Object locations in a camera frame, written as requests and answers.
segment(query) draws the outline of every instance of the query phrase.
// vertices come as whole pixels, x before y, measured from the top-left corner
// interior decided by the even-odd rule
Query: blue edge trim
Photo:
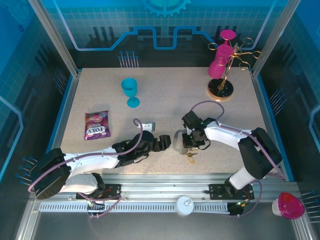
[[[265,85],[262,82],[262,78],[261,78],[260,74],[258,74],[257,79],[259,81],[259,85],[261,87],[261,91],[262,91],[262,95],[263,95],[263,98],[264,98],[264,101],[265,101],[265,105],[266,105],[268,114],[269,114],[270,119],[271,119],[271,124],[272,124],[273,130],[274,130],[276,141],[278,142],[280,153],[282,155],[282,160],[283,160],[283,164],[284,164],[284,167],[285,167],[285,170],[286,170],[286,174],[287,174],[288,180],[289,180],[289,182],[294,182],[295,179],[294,179],[294,176],[293,176],[292,171],[291,171],[291,167],[290,167],[290,164],[289,164],[289,161],[288,161],[288,158],[287,158],[285,147],[284,147],[284,145],[282,143],[282,140],[281,140],[281,137],[280,137],[280,133],[279,133],[279,129],[278,129],[278,126],[277,126],[277,123],[276,123],[276,119],[275,119],[275,117],[274,117],[274,115],[272,113],[272,109],[271,109],[270,103],[268,101],[268,96],[267,96],[267,92],[266,92],[266,89],[265,89]]]
[[[52,130],[52,134],[51,134],[51,137],[50,137],[50,140],[49,140],[49,143],[48,143],[48,147],[46,148],[46,152],[45,152],[46,154],[52,149],[52,146],[54,144],[54,139],[55,139],[55,136],[57,134],[58,126],[59,126],[59,123],[60,123],[60,120],[61,120],[61,117],[62,117],[62,112],[64,111],[64,108],[65,108],[65,105],[66,105],[66,101],[67,101],[67,96],[68,96],[68,93],[69,93],[69,90],[70,90],[71,83],[72,83],[73,79],[74,79],[73,76],[70,75],[69,80],[68,80],[68,84],[66,85],[66,88],[65,88],[65,91],[64,91],[64,95],[63,95],[63,98],[62,98],[62,102],[61,102],[61,105],[60,105],[60,109],[59,109],[58,115],[56,116],[55,124],[54,124],[53,130]]]

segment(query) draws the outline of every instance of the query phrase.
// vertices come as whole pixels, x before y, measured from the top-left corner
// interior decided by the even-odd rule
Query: gear graphic
[[[180,14],[191,0],[140,0],[140,3],[144,6],[144,10],[149,10],[150,14],[166,18],[168,15],[173,17],[174,14]]]

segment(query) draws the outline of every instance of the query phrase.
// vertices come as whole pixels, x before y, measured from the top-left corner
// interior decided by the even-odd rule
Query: blue plastic goblet
[[[130,108],[136,108],[139,106],[140,101],[136,98],[136,94],[138,92],[138,84],[134,78],[126,78],[122,81],[121,87],[123,89],[124,94],[129,97],[126,102]]]

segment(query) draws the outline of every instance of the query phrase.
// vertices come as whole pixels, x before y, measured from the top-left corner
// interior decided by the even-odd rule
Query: metal post
[[[70,71],[73,77],[77,77],[78,75],[78,68],[72,59],[64,41],[62,40],[58,30],[56,29],[54,23],[52,22],[45,6],[41,2],[41,0],[28,0],[31,7],[33,8],[35,14],[37,15],[38,19],[42,23],[46,33],[49,35],[49,38],[53,42],[53,45],[57,49],[59,55],[61,56],[64,64]]]
[[[269,55],[271,54],[272,50],[277,44],[279,38],[281,37],[283,31],[285,30],[289,20],[294,14],[299,3],[300,3],[300,0],[288,0],[288,3],[284,7],[278,21],[276,22],[268,40],[266,41],[261,51],[260,57],[258,58],[258,60],[255,62],[253,66],[252,70],[253,70],[254,77],[258,76],[258,74],[260,73],[262,67],[266,63]]]

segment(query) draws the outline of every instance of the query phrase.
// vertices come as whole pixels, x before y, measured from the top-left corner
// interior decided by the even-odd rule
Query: black round base
[[[228,80],[225,81],[224,88],[219,89],[221,83],[223,82],[222,78],[212,79],[208,84],[208,93],[210,96],[217,100],[226,100],[231,97],[234,92],[234,86]]]

